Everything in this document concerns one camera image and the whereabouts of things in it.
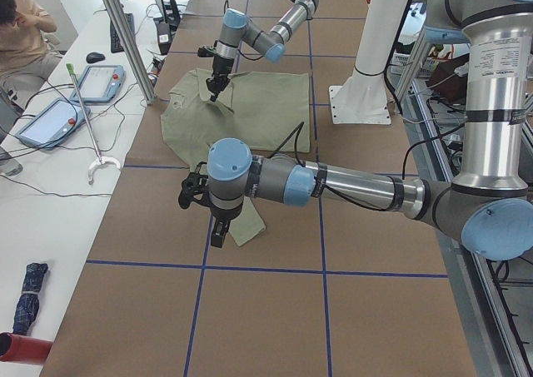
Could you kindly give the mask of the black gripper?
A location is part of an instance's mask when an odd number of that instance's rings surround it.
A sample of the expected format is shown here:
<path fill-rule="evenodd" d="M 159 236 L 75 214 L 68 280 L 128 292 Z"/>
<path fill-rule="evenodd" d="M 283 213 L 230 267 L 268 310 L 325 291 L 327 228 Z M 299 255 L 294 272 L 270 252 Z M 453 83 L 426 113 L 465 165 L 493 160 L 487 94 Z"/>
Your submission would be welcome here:
<path fill-rule="evenodd" d="M 215 102 L 230 82 L 232 59 L 216 55 L 212 64 L 212 76 L 206 80 L 207 89 L 211 93 L 210 100 Z"/>
<path fill-rule="evenodd" d="M 242 205 L 233 207 L 231 209 L 222 209 L 217 206 L 211 208 L 213 217 L 215 218 L 212 232 L 210 236 L 210 245 L 216 248 L 222 248 L 229 231 L 231 221 L 236 219 L 242 212 Z"/>

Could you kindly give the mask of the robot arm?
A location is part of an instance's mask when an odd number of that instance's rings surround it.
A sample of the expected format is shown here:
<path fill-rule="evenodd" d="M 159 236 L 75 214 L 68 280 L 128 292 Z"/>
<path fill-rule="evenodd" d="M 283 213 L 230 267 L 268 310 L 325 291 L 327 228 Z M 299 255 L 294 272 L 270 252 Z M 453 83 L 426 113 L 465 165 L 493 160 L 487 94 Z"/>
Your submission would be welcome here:
<path fill-rule="evenodd" d="M 244 42 L 270 62 L 278 62 L 295 31 L 313 18 L 319 0 L 290 0 L 291 8 L 270 29 L 264 30 L 245 13 L 228 8 L 223 15 L 219 38 L 212 46 L 200 47 L 199 57 L 211 57 L 212 75 L 206 80 L 210 100 L 214 102 L 230 83 L 230 74 Z"/>
<path fill-rule="evenodd" d="M 213 245 L 244 223 L 255 198 L 288 206 L 331 198 L 400 212 L 490 260 L 532 247 L 532 206 L 518 172 L 532 0 L 428 0 L 426 35 L 470 46 L 462 163 L 449 183 L 401 174 L 400 122 L 384 103 L 381 79 L 409 2 L 371 2 L 354 72 L 334 91 L 332 123 L 320 129 L 318 161 L 299 161 L 285 147 L 254 155 L 236 138 L 211 146 L 201 193 L 214 217 Z"/>

